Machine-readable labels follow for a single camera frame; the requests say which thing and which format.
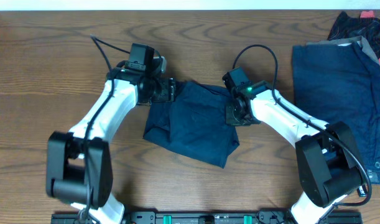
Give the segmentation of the navy blue shorts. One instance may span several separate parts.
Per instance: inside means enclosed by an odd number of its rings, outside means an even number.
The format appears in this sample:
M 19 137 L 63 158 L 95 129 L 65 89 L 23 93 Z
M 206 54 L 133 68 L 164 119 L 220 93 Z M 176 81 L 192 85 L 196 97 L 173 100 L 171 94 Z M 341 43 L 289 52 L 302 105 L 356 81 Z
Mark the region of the navy blue shorts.
M 226 88 L 177 82 L 175 101 L 153 103 L 143 139 L 174 153 L 224 168 L 239 146 L 236 128 L 225 123 Z

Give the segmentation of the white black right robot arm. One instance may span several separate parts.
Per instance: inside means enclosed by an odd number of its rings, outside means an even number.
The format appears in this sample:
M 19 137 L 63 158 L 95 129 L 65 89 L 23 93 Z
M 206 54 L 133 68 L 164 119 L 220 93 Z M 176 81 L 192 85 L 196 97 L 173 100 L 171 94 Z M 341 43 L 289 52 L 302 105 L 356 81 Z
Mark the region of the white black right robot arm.
M 295 148 L 300 198 L 287 212 L 258 211 L 256 223 L 362 223 L 359 212 L 335 211 L 354 190 L 371 185 L 350 127 L 304 113 L 265 81 L 224 78 L 223 83 L 232 97 L 228 125 L 265 123 Z

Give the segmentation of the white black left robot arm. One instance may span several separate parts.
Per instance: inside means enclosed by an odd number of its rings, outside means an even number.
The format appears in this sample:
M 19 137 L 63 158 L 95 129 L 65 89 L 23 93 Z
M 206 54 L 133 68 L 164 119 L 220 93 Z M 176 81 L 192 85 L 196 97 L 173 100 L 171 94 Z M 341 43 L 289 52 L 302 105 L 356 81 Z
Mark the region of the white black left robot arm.
M 112 193 L 109 145 L 126 115 L 137 105 L 172 102 L 176 81 L 147 71 L 116 67 L 85 117 L 68 132 L 47 141 L 46 193 L 78 213 L 57 213 L 52 223 L 123 223 L 125 206 Z

